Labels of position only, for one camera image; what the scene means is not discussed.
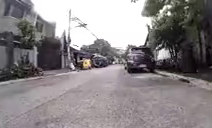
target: sidewalk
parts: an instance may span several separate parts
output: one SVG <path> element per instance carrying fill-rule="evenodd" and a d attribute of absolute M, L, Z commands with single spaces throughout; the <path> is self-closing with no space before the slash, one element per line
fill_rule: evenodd
<path fill-rule="evenodd" d="M 23 79 L 16 79 L 16 80 L 9 80 L 9 81 L 3 81 L 0 82 L 1 85 L 7 85 L 7 84 L 13 84 L 17 82 L 24 82 L 24 81 L 30 81 L 30 80 L 37 80 L 37 79 L 44 79 L 51 76 L 56 76 L 60 74 L 66 74 L 68 72 L 71 72 L 69 69 L 60 69 L 60 70 L 50 70 L 50 71 L 44 71 L 43 76 L 37 76 L 37 77 L 29 77 L 29 78 L 23 78 Z"/>
<path fill-rule="evenodd" d="M 189 83 L 193 87 L 203 88 L 212 91 L 212 72 L 200 73 L 170 73 L 166 71 L 157 71 L 158 74 L 167 76 L 171 79 Z"/>

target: overcast sky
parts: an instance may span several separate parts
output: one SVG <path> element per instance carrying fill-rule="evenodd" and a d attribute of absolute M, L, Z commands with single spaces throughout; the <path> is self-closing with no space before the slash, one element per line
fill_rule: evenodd
<path fill-rule="evenodd" d="M 88 24 L 98 38 L 108 40 L 114 47 L 128 44 L 142 45 L 147 36 L 146 23 L 141 16 L 144 0 L 33 0 L 36 11 L 46 20 L 57 23 L 56 35 L 68 28 L 68 13 Z M 84 28 L 71 30 L 72 43 L 78 46 L 91 44 L 93 37 Z"/>

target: curb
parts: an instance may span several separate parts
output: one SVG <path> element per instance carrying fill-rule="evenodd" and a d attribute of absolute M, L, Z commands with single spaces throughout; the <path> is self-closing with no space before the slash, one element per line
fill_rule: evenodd
<path fill-rule="evenodd" d="M 174 79 L 174 80 L 179 80 L 181 82 L 188 83 L 192 87 L 198 87 L 198 88 L 202 88 L 202 89 L 212 91 L 212 82 L 209 82 L 209 81 L 205 81 L 205 80 L 197 79 L 197 78 L 192 78 L 192 77 L 185 77 L 185 76 L 182 76 L 182 75 L 178 75 L 178 74 L 174 74 L 174 73 L 168 73 L 168 72 L 165 72 L 165 71 L 157 71 L 157 74 L 169 77 L 169 78 Z"/>
<path fill-rule="evenodd" d="M 49 76 L 38 76 L 38 77 L 31 77 L 31 78 L 24 78 L 24 79 L 9 80 L 9 81 L 0 82 L 0 86 L 7 85 L 7 84 L 14 84 L 14 83 L 17 83 L 17 82 L 43 79 L 43 78 L 47 78 L 47 77 L 49 77 Z"/>
<path fill-rule="evenodd" d="M 8 84 L 14 84 L 14 83 L 18 83 L 18 82 L 25 82 L 25 81 L 31 81 L 31 80 L 45 79 L 45 78 L 52 77 L 52 76 L 63 76 L 63 75 L 68 75 L 70 73 L 71 72 L 67 72 L 67 73 L 56 73 L 56 74 L 48 74 L 48 75 L 44 75 L 44 76 L 37 76 L 37 77 L 30 77 L 30 78 L 24 78 L 24 79 L 16 79 L 16 80 L 3 81 L 3 82 L 0 82 L 0 86 L 8 85 Z"/>

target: dark car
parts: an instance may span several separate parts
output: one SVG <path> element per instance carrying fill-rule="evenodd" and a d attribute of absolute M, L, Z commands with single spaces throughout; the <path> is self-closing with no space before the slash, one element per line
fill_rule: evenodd
<path fill-rule="evenodd" d="M 131 48 L 126 58 L 125 68 L 129 73 L 133 70 L 143 69 L 154 72 L 155 60 L 151 49 L 147 47 Z"/>

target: yellow vehicle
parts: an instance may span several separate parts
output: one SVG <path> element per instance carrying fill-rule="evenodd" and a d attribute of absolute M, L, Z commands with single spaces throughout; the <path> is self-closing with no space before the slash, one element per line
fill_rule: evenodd
<path fill-rule="evenodd" d="M 91 69 L 91 60 L 90 59 L 83 60 L 83 69 Z"/>

